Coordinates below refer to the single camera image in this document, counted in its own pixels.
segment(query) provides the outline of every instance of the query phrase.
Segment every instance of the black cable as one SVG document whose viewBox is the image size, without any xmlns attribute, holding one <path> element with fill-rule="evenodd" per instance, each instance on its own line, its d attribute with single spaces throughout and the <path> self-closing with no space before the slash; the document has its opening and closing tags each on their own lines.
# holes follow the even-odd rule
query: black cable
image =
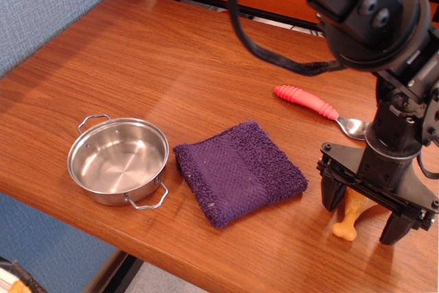
<svg viewBox="0 0 439 293">
<path fill-rule="evenodd" d="M 307 76 L 318 75 L 327 71 L 340 71 L 346 68 L 336 60 L 328 62 L 298 63 L 282 55 L 268 51 L 255 44 L 242 30 L 241 23 L 239 22 L 238 0 L 228 0 L 228 10 L 236 35 L 248 51 L 261 60 Z"/>
<path fill-rule="evenodd" d="M 423 172 L 423 174 L 427 177 L 430 178 L 432 180 L 439 180 L 439 173 L 433 173 L 428 171 L 423 164 L 423 159 L 422 156 L 420 155 L 421 152 L 419 152 L 418 156 L 416 157 L 416 160 L 418 161 L 420 170 Z"/>
</svg>

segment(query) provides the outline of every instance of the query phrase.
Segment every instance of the pot handle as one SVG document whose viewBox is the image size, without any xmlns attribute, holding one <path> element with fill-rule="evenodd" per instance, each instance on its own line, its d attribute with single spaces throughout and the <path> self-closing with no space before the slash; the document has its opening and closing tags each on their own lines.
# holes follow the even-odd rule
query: pot handle
<svg viewBox="0 0 439 293">
<path fill-rule="evenodd" d="M 83 133 L 83 132 L 81 131 L 81 127 L 82 127 L 83 125 L 85 125 L 85 123 L 87 122 L 87 120 L 89 120 L 90 118 L 97 118 L 97 117 L 107 117 L 108 120 L 111 120 L 110 116 L 105 115 L 105 114 L 103 114 L 103 115 L 91 115 L 91 116 L 88 116 L 88 117 L 87 117 L 86 119 L 84 119 L 84 121 L 83 121 L 82 123 L 80 123 L 80 125 L 78 126 L 78 131 L 79 131 L 79 133 L 80 133 L 80 134 Z"/>
<path fill-rule="evenodd" d="M 163 189 L 165 190 L 165 193 L 163 194 L 162 198 L 160 199 L 160 202 L 158 202 L 157 204 L 155 204 L 155 205 L 144 205 L 144 206 L 139 206 L 139 205 L 137 205 L 137 204 L 134 202 L 133 199 L 131 199 L 131 197 L 130 197 L 127 193 L 124 194 L 125 199 L 126 199 L 128 202 L 130 202 L 130 204 L 131 204 L 135 209 L 156 209 L 157 207 L 159 207 L 159 206 L 162 205 L 162 203 L 163 203 L 163 201 L 165 200 L 167 194 L 169 193 L 168 188 L 166 188 L 166 185 L 163 183 L 163 181 L 162 181 L 161 179 L 156 178 L 156 181 L 157 181 L 158 183 L 160 183 L 161 186 L 163 187 Z"/>
</svg>

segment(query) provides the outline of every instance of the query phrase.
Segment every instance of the orange bone toy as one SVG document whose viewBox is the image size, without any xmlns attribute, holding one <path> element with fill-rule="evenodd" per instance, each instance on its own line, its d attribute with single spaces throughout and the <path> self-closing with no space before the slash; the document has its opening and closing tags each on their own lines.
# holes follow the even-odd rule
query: orange bone toy
<svg viewBox="0 0 439 293">
<path fill-rule="evenodd" d="M 357 231 L 354 228 L 355 221 L 365 210 L 377 205 L 377 203 L 359 192 L 347 188 L 344 194 L 344 204 L 344 219 L 332 226 L 332 233 L 351 242 L 357 238 Z"/>
</svg>

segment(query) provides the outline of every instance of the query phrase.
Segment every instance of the spoon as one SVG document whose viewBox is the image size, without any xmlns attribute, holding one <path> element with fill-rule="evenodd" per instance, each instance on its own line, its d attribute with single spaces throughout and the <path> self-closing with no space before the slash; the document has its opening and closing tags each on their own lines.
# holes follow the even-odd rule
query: spoon
<svg viewBox="0 0 439 293">
<path fill-rule="evenodd" d="M 358 119 L 341 117 L 332 105 L 298 87 L 288 85 L 276 86 L 274 93 L 291 103 L 306 106 L 311 110 L 317 111 L 323 117 L 335 120 L 348 137 L 356 140 L 364 140 L 364 133 L 369 123 Z"/>
</svg>

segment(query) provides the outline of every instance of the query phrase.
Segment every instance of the floor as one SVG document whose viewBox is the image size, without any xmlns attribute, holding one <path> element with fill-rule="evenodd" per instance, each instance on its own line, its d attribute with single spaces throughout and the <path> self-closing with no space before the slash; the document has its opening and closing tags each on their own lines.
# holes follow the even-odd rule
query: floor
<svg viewBox="0 0 439 293">
<path fill-rule="evenodd" d="M 285 29 L 295 30 L 308 34 L 315 34 L 317 32 L 300 27 L 293 27 L 284 23 L 269 21 L 261 18 L 253 18 L 254 21 L 276 25 Z M 128 286 L 126 293 L 207 293 L 205 290 L 198 288 L 182 279 L 157 268 L 149 263 L 144 263 L 139 272 L 133 278 L 131 284 Z"/>
</svg>

